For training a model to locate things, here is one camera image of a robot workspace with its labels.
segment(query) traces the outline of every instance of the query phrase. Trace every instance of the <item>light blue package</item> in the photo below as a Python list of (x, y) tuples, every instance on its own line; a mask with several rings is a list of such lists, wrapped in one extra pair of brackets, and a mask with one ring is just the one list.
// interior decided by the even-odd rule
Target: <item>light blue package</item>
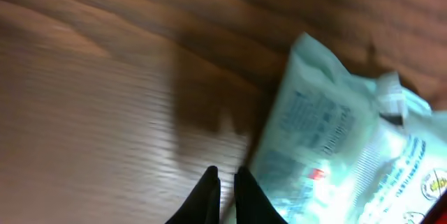
[[(403, 127), (379, 116), (387, 112)], [(305, 34), (250, 168), (290, 224), (417, 223), (447, 187), (445, 125), (447, 113), (432, 112), (397, 74), (351, 75)]]

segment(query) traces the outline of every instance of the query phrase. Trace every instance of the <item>wood grain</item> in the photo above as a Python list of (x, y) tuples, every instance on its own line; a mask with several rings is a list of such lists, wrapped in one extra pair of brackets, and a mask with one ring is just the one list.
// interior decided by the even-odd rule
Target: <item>wood grain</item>
[(222, 205), (303, 31), (447, 109), (447, 0), (0, 0), (0, 222), (163, 223)]

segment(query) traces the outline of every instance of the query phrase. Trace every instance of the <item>plastic package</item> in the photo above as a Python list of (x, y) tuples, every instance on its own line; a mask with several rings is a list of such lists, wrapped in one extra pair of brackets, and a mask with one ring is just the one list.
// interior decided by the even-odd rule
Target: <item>plastic package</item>
[(418, 223), (447, 187), (445, 125), (397, 73), (351, 75), (305, 34), (251, 171), (290, 224)]

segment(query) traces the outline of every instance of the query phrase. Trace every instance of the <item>wooden surface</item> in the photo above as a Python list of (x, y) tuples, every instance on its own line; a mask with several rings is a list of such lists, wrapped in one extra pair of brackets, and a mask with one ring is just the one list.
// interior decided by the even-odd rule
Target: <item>wooden surface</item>
[(0, 0), (0, 223), (163, 223), (211, 164), (225, 203), (303, 31), (447, 108), (447, 0)]

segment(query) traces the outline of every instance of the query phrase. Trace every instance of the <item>red logo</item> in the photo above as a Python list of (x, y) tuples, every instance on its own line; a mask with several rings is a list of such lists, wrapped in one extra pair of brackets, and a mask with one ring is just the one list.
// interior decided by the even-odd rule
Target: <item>red logo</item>
[(309, 174), (309, 178), (313, 179), (313, 180), (320, 180), (323, 179), (324, 177), (326, 177), (324, 171), (320, 170), (320, 169), (314, 169), (314, 171), (312, 171)]

